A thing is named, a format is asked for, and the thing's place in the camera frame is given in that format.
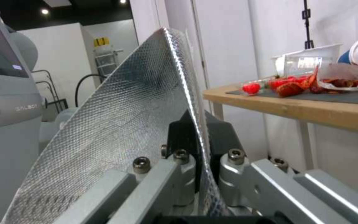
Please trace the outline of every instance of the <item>black ceiling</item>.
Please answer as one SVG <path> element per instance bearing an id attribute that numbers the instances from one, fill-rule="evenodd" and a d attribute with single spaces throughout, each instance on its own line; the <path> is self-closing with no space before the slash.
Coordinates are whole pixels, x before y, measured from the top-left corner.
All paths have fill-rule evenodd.
<path id="1" fill-rule="evenodd" d="M 79 22 L 83 26 L 132 19 L 129 0 L 69 0 L 71 6 L 50 7 L 43 0 L 0 0 L 0 16 L 14 30 Z M 49 14 L 41 14 L 41 9 Z"/>

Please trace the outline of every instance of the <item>red food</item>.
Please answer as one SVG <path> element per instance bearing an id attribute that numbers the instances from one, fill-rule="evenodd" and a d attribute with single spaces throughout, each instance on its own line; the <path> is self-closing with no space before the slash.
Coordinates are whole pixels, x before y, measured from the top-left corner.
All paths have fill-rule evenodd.
<path id="1" fill-rule="evenodd" d="M 279 86 L 276 91 L 281 97 L 287 97 L 301 94 L 304 90 L 301 88 L 300 84 L 290 82 Z"/>
<path id="2" fill-rule="evenodd" d="M 314 72 L 312 75 L 310 75 L 308 78 L 306 78 L 305 80 L 303 80 L 300 83 L 300 87 L 304 90 L 307 90 L 310 88 L 311 84 L 314 82 L 314 80 L 316 80 L 317 77 L 317 73 L 319 71 L 319 67 L 316 66 L 316 68 L 314 69 Z"/>
<path id="3" fill-rule="evenodd" d="M 319 94 L 319 93 L 322 93 L 324 91 L 325 91 L 325 89 L 322 88 L 321 86 L 319 86 L 319 84 L 317 83 L 317 80 L 315 79 L 314 82 L 310 86 L 310 92 L 315 93 L 315 94 Z"/>
<path id="4" fill-rule="evenodd" d="M 260 85 L 258 83 L 244 84 L 243 91 L 248 94 L 256 94 L 260 90 Z"/>
<path id="5" fill-rule="evenodd" d="M 279 86 L 284 85 L 284 84 L 286 84 L 288 82 L 291 82 L 291 81 L 288 80 L 288 79 L 279 78 L 279 79 L 275 79 L 275 80 L 270 81 L 269 85 L 270 85 L 271 89 L 276 90 Z"/>
<path id="6" fill-rule="evenodd" d="M 358 80 L 351 80 L 351 79 L 342 79 L 342 78 L 336 78 L 336 79 L 321 79 L 321 81 L 325 83 L 331 83 L 335 87 L 357 87 L 358 86 Z"/>
<path id="7" fill-rule="evenodd" d="M 296 78 L 294 81 L 300 84 L 303 81 L 305 81 L 306 79 L 307 79 L 307 76 L 301 76 L 299 78 Z"/>

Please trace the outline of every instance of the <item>table leg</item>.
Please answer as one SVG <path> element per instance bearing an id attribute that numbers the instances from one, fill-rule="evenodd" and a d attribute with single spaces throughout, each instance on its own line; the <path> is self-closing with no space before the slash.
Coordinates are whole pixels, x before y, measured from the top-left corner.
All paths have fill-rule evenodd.
<path id="1" fill-rule="evenodd" d="M 212 102 L 212 107 L 213 107 L 213 115 L 219 119 L 219 120 L 223 120 L 223 106 L 220 103 L 217 102 Z"/>
<path id="2" fill-rule="evenodd" d="M 314 126 L 307 122 L 298 121 L 298 127 L 301 134 L 301 146 L 303 148 L 306 170 L 317 169 L 317 163 L 315 160 L 315 137 Z"/>

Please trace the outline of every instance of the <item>textured foil surface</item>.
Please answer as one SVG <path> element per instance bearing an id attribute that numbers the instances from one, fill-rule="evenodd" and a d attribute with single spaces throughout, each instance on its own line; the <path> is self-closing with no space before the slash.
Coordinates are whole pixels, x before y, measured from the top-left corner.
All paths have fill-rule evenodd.
<path id="1" fill-rule="evenodd" d="M 189 110 L 203 154 L 199 213 L 229 214 L 209 168 L 203 104 L 186 37 L 161 28 L 87 99 L 31 168 L 1 223 L 52 223 L 109 169 L 160 158 L 169 124 Z"/>

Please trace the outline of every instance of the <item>black hose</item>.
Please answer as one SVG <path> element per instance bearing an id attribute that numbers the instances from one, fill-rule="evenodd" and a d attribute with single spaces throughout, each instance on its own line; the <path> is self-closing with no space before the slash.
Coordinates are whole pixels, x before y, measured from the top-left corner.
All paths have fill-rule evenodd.
<path id="1" fill-rule="evenodd" d="M 56 98 L 55 98 L 55 96 L 54 96 L 54 94 L 53 94 L 53 92 L 52 92 L 51 84 L 50 84 L 49 82 L 47 82 L 47 81 L 39 81 L 39 82 L 35 82 L 35 83 L 36 83 L 36 84 L 39 84 L 39 83 L 46 83 L 46 84 L 48 84 L 49 90 L 51 91 L 52 98 L 53 98 L 53 100 L 55 101 L 55 106 L 56 106 L 57 114 L 59 114 L 60 111 L 59 111 L 59 108 L 58 108 L 58 106 L 57 106 Z"/>
<path id="2" fill-rule="evenodd" d="M 91 76 L 99 76 L 101 78 L 106 78 L 104 75 L 99 75 L 99 74 L 89 74 L 89 75 L 85 75 L 84 77 L 82 77 L 76 87 L 76 94 L 75 94 L 76 107 L 78 107 L 78 89 L 80 88 L 82 81 L 84 81 L 86 78 L 91 77 Z"/>

